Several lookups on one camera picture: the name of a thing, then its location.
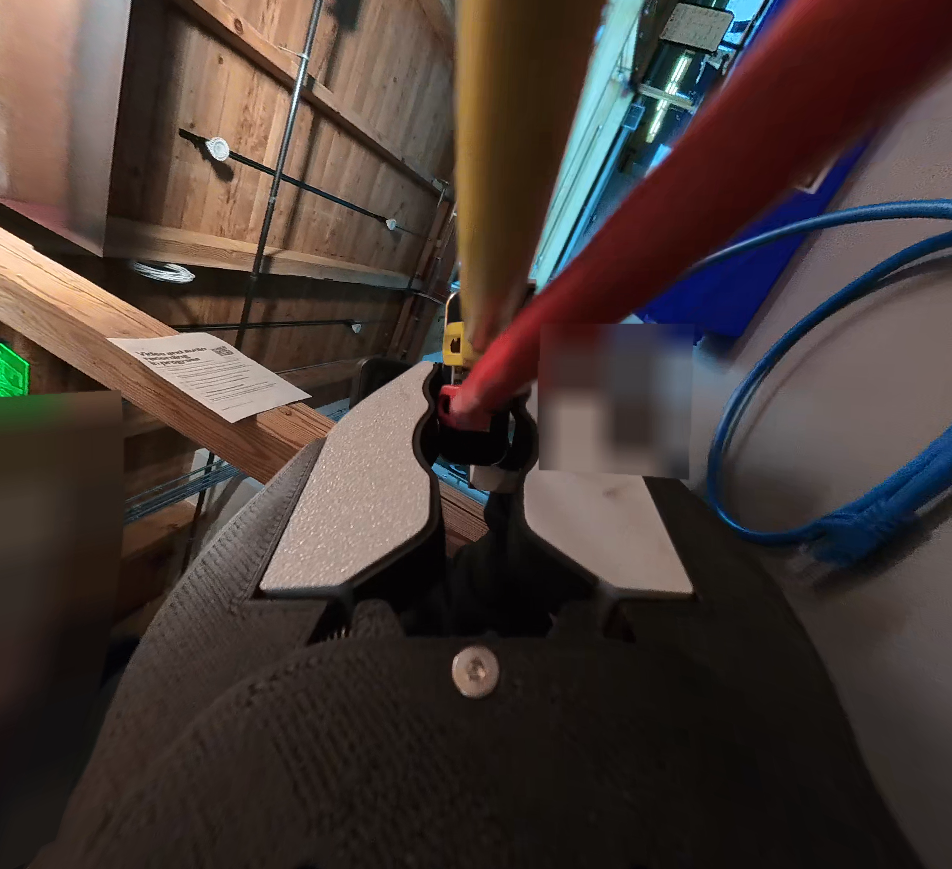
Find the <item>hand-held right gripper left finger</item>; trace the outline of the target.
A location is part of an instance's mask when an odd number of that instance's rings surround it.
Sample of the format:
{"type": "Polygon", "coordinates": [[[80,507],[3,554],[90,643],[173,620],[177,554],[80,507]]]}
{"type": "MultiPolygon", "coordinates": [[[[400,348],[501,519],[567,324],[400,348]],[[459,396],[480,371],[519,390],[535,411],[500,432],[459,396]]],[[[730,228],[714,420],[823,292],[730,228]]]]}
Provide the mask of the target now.
{"type": "Polygon", "coordinates": [[[435,363],[413,366],[328,434],[261,577],[264,597],[414,601],[444,576],[439,377],[435,363]]]}

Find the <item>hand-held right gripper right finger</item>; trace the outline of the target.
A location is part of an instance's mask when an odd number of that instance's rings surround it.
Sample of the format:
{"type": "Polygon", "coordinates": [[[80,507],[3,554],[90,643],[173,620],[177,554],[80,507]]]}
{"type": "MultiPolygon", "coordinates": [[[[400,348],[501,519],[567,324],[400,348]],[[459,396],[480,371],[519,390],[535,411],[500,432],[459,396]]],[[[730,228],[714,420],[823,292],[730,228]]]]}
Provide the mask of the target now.
{"type": "Polygon", "coordinates": [[[690,598],[692,581],[646,479],[541,468],[538,400],[516,405],[531,443],[514,501],[527,542],[616,598],[690,598]]]}

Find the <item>blue plastic bin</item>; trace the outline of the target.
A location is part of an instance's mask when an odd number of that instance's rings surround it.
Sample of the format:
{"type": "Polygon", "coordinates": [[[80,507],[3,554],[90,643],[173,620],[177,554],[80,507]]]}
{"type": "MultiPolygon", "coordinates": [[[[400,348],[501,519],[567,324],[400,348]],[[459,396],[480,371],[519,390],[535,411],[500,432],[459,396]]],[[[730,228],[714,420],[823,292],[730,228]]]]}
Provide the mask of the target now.
{"type": "MultiPolygon", "coordinates": [[[[849,172],[874,134],[873,124],[850,119],[852,134],[843,149],[834,153],[825,145],[819,154],[803,161],[803,146],[809,140],[829,141],[831,128],[846,123],[847,103],[857,101],[873,86],[871,73],[847,75],[847,88],[828,98],[807,97],[803,77],[819,77],[819,67],[809,49],[826,46],[826,37],[803,38],[802,53],[780,62],[762,61],[755,66],[760,81],[738,75],[741,92],[732,93],[725,112],[708,119],[728,91],[713,95],[713,81],[704,75],[707,53],[677,50],[673,44],[658,49],[647,69],[648,85],[663,88],[655,77],[672,75],[674,59],[697,56],[688,64],[687,92],[708,105],[685,123],[684,134],[663,144],[670,148],[675,166],[687,165],[687,196],[700,198],[690,204],[691,219],[710,222],[690,230],[688,240],[702,247],[722,241],[740,244],[783,223],[817,216],[839,191],[849,172]]],[[[636,310],[644,322],[692,325],[698,336],[738,339],[753,320],[770,290],[787,267],[802,235],[792,246],[779,243],[751,248],[702,268],[672,283],[636,310]]]]}

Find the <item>grey desk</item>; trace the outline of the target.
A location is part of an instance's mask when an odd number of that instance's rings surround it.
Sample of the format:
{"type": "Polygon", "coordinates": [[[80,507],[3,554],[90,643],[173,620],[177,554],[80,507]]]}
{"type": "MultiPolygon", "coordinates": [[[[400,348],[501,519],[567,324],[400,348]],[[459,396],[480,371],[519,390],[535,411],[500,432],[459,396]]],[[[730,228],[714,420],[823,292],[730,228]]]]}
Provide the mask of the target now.
{"type": "MultiPolygon", "coordinates": [[[[695,348],[691,485],[723,406],[802,316],[877,262],[948,230],[879,221],[804,242],[740,339],[695,348]]],[[[744,415],[725,504],[781,530],[859,497],[950,425],[950,260],[935,257],[850,305],[797,344],[744,415]]],[[[860,577],[811,588],[780,556],[781,582],[836,684],[887,803],[928,867],[950,867],[950,502],[860,577]]]]}

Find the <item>white paper notice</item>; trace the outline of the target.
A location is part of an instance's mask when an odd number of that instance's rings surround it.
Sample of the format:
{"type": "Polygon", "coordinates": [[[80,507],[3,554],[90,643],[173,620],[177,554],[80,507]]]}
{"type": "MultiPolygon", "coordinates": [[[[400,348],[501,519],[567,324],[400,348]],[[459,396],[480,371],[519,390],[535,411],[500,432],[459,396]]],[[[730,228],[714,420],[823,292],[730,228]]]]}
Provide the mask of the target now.
{"type": "Polygon", "coordinates": [[[228,423],[310,398],[309,393],[208,333],[116,338],[110,343],[228,423]]]}

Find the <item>green lit sign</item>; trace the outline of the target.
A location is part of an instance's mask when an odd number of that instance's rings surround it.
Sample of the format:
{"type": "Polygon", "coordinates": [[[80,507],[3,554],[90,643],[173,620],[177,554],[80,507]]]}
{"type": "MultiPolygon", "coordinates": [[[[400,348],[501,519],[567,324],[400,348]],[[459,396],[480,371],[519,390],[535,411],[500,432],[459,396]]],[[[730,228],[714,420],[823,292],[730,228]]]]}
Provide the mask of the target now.
{"type": "Polygon", "coordinates": [[[18,399],[33,392],[33,370],[30,362],[1,341],[1,398],[18,399]]]}

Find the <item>black ceiling light track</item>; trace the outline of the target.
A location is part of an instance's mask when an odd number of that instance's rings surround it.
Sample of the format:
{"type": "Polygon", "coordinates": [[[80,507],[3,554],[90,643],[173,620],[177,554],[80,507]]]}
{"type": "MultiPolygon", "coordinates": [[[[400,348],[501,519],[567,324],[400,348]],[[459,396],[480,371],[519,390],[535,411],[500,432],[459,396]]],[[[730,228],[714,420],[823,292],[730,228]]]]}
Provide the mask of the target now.
{"type": "MultiPolygon", "coordinates": [[[[229,144],[222,137],[204,137],[193,132],[190,132],[184,128],[178,130],[180,137],[192,142],[197,145],[212,161],[224,163],[225,161],[233,161],[244,167],[253,169],[261,174],[274,177],[276,172],[274,169],[268,167],[268,165],[251,159],[235,150],[230,148],[229,144]]],[[[360,215],[364,218],[372,219],[387,228],[390,232],[407,234],[411,237],[416,237],[419,239],[423,238],[423,234],[412,231],[410,228],[401,224],[401,222],[395,218],[389,218],[383,214],[378,214],[373,212],[370,209],[364,208],[361,205],[358,205],[350,200],[342,198],[340,196],[333,195],[317,186],[310,185],[302,180],[293,178],[287,174],[281,173],[281,184],[291,185],[292,187],[299,189],[305,193],[317,196],[322,200],[330,202],[334,205],[342,207],[360,215]]]]}

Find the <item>metal ceiling conduit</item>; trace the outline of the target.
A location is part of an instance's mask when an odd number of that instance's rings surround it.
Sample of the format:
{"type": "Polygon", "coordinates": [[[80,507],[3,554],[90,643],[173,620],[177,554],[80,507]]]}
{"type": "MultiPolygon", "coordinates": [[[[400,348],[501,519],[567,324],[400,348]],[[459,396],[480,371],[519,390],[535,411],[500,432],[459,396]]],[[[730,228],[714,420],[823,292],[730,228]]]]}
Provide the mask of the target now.
{"type": "Polygon", "coordinates": [[[292,137],[293,137],[294,127],[296,124],[296,119],[297,119],[297,115],[299,111],[299,105],[301,101],[303,86],[304,86],[304,83],[306,82],[306,78],[308,75],[310,59],[311,59],[311,55],[313,51],[314,42],[316,39],[316,33],[317,33],[318,25],[319,25],[319,20],[322,14],[324,1],[325,0],[313,0],[310,15],[308,18],[307,28],[305,31],[303,51],[299,55],[300,61],[299,61],[296,77],[293,83],[292,92],[290,95],[289,111],[287,113],[287,118],[285,121],[284,131],[281,138],[281,144],[278,151],[276,165],[273,170],[274,174],[272,176],[271,184],[268,191],[268,201],[266,204],[266,211],[265,211],[264,219],[261,226],[261,231],[260,231],[257,245],[256,245],[256,251],[253,258],[252,267],[247,278],[242,313],[239,320],[239,325],[236,329],[234,346],[239,351],[242,351],[244,346],[244,338],[250,324],[252,306],[257,296],[259,280],[261,279],[262,272],[263,272],[265,250],[266,250],[266,247],[268,246],[270,229],[271,229],[272,221],[274,219],[277,200],[278,200],[278,196],[279,196],[280,188],[282,184],[282,173],[284,171],[285,164],[287,162],[287,158],[291,148],[292,137]]]}

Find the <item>white board on stand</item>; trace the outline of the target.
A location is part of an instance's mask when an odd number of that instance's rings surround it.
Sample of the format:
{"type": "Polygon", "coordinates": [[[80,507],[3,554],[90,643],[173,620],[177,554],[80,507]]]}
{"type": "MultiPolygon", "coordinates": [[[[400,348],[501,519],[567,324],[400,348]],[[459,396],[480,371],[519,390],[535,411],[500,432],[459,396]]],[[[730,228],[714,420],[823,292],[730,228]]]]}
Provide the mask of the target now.
{"type": "Polygon", "coordinates": [[[733,21],[734,15],[727,10],[679,2],[672,9],[659,39],[714,53],[733,21]]]}

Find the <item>wooden post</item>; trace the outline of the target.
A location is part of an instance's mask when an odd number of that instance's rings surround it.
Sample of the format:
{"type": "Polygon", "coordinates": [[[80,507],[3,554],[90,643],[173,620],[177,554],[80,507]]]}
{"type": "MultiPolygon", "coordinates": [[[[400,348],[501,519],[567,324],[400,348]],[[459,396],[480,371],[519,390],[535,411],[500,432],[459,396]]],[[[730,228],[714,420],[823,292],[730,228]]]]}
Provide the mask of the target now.
{"type": "Polygon", "coordinates": [[[334,428],[331,419],[300,403],[236,423],[214,414],[114,343],[184,340],[192,333],[174,331],[6,230],[1,286],[3,324],[257,482],[269,482],[334,428]]]}

